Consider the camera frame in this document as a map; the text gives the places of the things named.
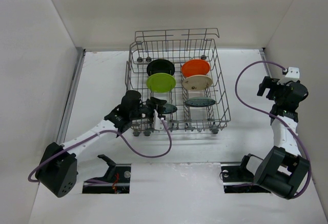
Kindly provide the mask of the orange plate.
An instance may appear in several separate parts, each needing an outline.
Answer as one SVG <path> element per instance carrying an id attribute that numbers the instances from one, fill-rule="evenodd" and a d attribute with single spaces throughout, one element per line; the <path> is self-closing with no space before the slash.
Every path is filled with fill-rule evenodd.
<path id="1" fill-rule="evenodd" d="M 192 59 L 184 63 L 181 72 L 184 77 L 193 75 L 206 75 L 210 70 L 210 64 L 202 59 Z"/>

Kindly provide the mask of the blue floral plate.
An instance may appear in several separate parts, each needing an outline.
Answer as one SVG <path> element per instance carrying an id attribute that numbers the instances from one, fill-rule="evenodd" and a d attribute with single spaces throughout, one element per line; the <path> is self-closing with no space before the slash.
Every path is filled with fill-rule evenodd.
<path id="1" fill-rule="evenodd" d="M 177 111 L 177 107 L 173 104 L 166 103 L 163 105 L 162 114 L 173 114 Z"/>
<path id="2" fill-rule="evenodd" d="M 216 100 L 209 97 L 193 97 L 184 102 L 187 107 L 203 108 L 216 104 Z"/>

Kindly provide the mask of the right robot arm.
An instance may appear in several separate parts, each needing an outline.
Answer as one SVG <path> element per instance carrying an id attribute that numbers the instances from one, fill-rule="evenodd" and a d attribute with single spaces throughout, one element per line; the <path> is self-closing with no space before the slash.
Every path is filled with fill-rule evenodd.
<path id="1" fill-rule="evenodd" d="M 266 89 L 269 90 L 266 98 L 274 101 L 268 113 L 274 133 L 274 146 L 257 169 L 247 168 L 251 154 L 243 157 L 240 169 L 253 177 L 252 184 L 279 197 L 295 199 L 304 193 L 304 189 L 298 188 L 311 171 L 309 159 L 301 156 L 301 143 L 296 134 L 296 110 L 309 92 L 298 80 L 280 85 L 278 79 L 268 76 L 259 84 L 257 95 L 263 96 Z"/>

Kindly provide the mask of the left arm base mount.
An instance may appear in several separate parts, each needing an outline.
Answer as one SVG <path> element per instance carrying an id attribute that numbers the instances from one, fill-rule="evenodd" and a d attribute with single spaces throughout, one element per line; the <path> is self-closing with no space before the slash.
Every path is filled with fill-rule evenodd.
<path id="1" fill-rule="evenodd" d="M 129 194 L 131 164 L 117 164 L 104 154 L 97 156 L 106 162 L 108 168 L 102 177 L 84 181 L 83 194 Z"/>

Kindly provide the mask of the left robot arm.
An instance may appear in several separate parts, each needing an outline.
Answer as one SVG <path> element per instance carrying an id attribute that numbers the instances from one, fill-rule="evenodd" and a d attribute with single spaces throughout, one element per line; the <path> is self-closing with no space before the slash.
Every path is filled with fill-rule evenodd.
<path id="1" fill-rule="evenodd" d="M 149 159 L 164 157 L 173 146 L 166 115 L 171 115 L 176 111 L 177 107 L 166 100 L 150 97 L 142 101 L 140 92 L 128 90 L 122 97 L 121 103 L 93 129 L 60 145 L 55 142 L 49 144 L 39 165 L 28 176 L 28 181 L 39 182 L 56 197 L 64 197 L 73 189 L 78 180 L 78 157 L 87 149 L 94 149 L 100 142 L 105 141 L 107 134 L 110 136 L 109 141 L 120 137 L 128 148 L 140 157 Z M 150 121 L 155 130 L 166 132 L 169 147 L 165 152 L 155 156 L 142 154 L 134 149 L 123 136 L 132 127 L 133 121 L 142 118 Z"/>

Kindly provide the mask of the black plate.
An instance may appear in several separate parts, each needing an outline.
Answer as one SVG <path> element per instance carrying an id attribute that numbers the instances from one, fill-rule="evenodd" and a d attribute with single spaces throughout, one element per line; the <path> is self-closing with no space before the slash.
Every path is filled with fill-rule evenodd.
<path id="1" fill-rule="evenodd" d="M 174 64 L 166 59 L 156 59 L 150 62 L 147 66 L 148 76 L 151 76 L 156 73 L 166 73 L 169 75 L 174 75 L 175 73 Z"/>

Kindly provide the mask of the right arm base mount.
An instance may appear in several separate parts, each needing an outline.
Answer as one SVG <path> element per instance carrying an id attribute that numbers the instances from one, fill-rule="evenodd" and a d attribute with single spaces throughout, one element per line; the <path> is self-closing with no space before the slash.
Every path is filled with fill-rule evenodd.
<path id="1" fill-rule="evenodd" d="M 253 174 L 240 168 L 239 164 L 221 164 L 220 179 L 223 181 L 225 194 L 270 193 L 253 182 Z"/>

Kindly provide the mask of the lime green plate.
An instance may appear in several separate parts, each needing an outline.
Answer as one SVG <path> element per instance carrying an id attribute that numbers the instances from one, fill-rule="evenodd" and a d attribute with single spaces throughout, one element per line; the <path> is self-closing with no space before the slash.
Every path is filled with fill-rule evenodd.
<path id="1" fill-rule="evenodd" d="M 170 92 L 176 86 L 175 78 L 166 73 L 155 73 L 148 77 L 146 81 L 147 88 L 152 92 L 166 93 Z"/>

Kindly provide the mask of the cream plate with markings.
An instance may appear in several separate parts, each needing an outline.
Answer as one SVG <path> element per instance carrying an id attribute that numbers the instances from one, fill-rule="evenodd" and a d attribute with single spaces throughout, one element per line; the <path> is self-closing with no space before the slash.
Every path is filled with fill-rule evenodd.
<path id="1" fill-rule="evenodd" d="M 193 75 L 182 81 L 182 86 L 189 91 L 202 91 L 212 84 L 212 79 L 206 75 Z"/>

